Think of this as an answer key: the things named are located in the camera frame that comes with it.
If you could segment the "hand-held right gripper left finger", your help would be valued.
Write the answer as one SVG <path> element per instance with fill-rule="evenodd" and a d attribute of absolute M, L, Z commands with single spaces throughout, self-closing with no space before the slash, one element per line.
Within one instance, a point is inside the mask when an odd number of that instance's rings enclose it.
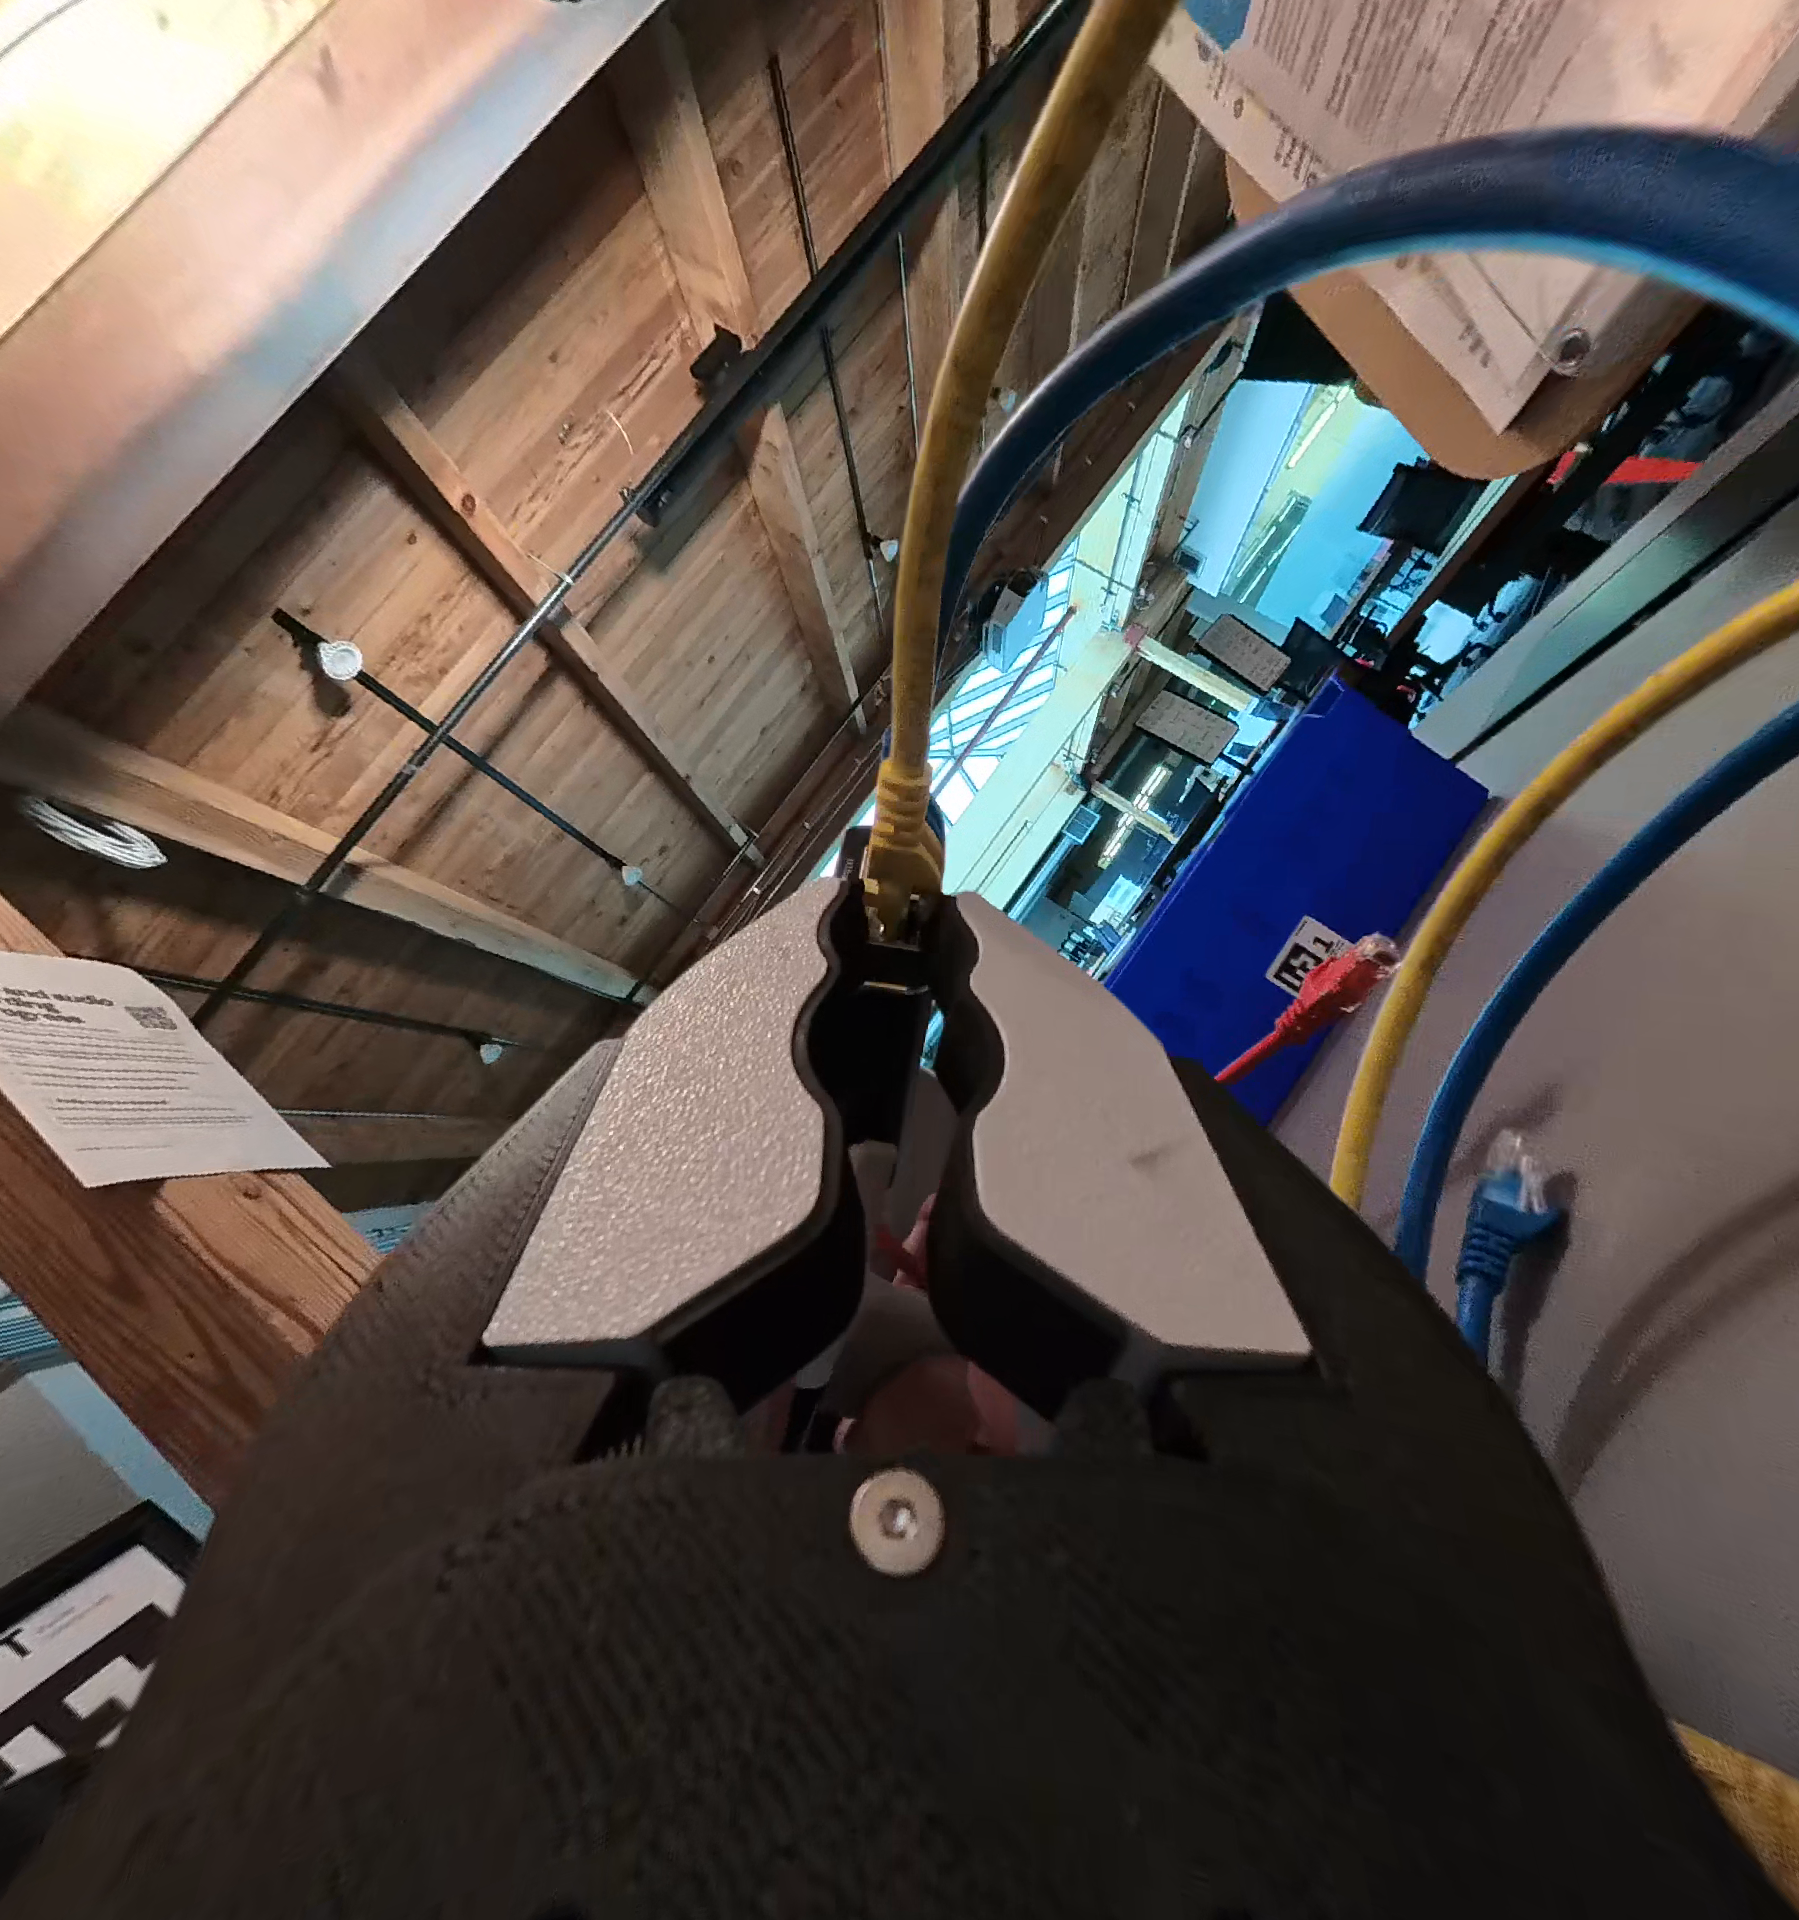
<path fill-rule="evenodd" d="M 626 1033 L 481 1353 L 715 1382 L 739 1410 L 863 1304 L 866 1213 L 808 1039 L 839 984 L 841 884 L 812 884 Z"/>

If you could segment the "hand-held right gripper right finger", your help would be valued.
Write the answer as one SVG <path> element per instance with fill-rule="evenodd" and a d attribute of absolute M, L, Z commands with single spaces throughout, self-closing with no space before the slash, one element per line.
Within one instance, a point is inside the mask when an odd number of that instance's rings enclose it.
<path fill-rule="evenodd" d="M 1084 1385 L 1299 1376 L 1312 1343 L 1154 1036 L 975 894 L 941 902 L 935 1073 L 955 1136 L 930 1306 L 984 1376 L 1055 1419 Z"/>

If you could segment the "black network switch box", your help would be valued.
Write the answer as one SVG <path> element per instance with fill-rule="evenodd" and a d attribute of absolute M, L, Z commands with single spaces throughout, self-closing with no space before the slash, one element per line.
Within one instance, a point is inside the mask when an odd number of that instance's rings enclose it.
<path fill-rule="evenodd" d="M 924 924 L 920 911 L 887 940 L 866 905 L 863 863 L 872 830 L 848 830 L 839 848 L 839 902 L 820 928 L 829 987 L 815 1024 L 818 1076 L 836 1106 L 841 1145 L 897 1145 L 909 1088 L 935 1013 Z"/>

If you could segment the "blue plastic bin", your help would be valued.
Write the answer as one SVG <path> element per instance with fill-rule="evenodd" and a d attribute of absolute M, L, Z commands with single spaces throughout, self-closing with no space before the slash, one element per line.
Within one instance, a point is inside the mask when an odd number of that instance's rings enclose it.
<path fill-rule="evenodd" d="M 1403 940 L 1488 791 L 1327 681 L 1222 805 L 1108 990 L 1181 1063 L 1220 1072 L 1360 937 Z"/>

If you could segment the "grey desk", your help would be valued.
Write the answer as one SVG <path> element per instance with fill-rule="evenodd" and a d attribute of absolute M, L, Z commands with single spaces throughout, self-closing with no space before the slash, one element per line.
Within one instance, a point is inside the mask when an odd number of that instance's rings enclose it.
<path fill-rule="evenodd" d="M 1799 580 L 1799 369 L 1421 736 L 1503 802 L 1621 694 Z M 1372 1149 L 1391 1237 L 1430 1097 L 1536 930 L 1670 796 L 1799 699 L 1799 635 L 1615 757 L 1443 963 Z M 1682 848 L 1498 1060 L 1442 1195 L 1454 1300 L 1488 1142 L 1566 1227 L 1507 1289 L 1498 1379 L 1595 1552 L 1660 1702 L 1799 1778 L 1799 760 Z"/>

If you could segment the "black lighting track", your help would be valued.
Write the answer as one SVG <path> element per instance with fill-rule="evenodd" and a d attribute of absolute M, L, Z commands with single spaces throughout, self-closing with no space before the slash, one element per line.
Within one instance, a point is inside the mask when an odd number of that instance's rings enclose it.
<path fill-rule="evenodd" d="M 341 685 L 341 688 L 353 685 L 356 691 L 363 691 L 377 705 L 389 706 L 408 727 L 417 727 L 420 735 L 430 730 L 430 723 L 420 715 L 415 705 L 408 705 L 401 691 L 395 691 L 363 669 L 363 653 L 359 644 L 326 639 L 283 609 L 271 611 L 271 624 L 296 644 L 296 650 L 308 660 L 308 669 L 323 682 Z M 502 773 L 487 756 L 465 747 L 457 735 L 444 735 L 439 748 L 462 760 L 481 782 L 498 788 L 506 799 L 524 805 L 539 823 L 553 827 L 559 836 L 565 836 L 589 855 L 593 855 L 599 864 L 606 864 L 624 884 L 626 891 L 657 902 L 660 906 L 666 906 L 666 912 L 672 912 L 684 924 L 700 924 L 699 915 L 693 915 L 687 906 L 681 906 L 678 902 L 663 894 L 653 884 L 647 884 L 644 869 L 638 863 L 630 863 L 611 854 L 606 843 L 599 843 L 593 836 L 578 830 L 548 802 L 533 796 L 524 785 Z"/>

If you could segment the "white printed notice sheet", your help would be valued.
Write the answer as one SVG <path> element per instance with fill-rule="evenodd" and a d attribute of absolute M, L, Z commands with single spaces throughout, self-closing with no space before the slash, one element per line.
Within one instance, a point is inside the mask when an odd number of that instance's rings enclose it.
<path fill-rule="evenodd" d="M 81 1188 L 329 1161 L 140 972 L 0 951 L 0 1095 Z"/>

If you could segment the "wooden post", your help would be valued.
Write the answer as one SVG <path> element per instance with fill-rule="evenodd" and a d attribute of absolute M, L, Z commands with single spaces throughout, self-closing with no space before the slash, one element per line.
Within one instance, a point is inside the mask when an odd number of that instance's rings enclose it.
<path fill-rule="evenodd" d="M 83 1188 L 0 1092 L 0 1280 L 211 1508 L 378 1262 L 296 1171 Z"/>

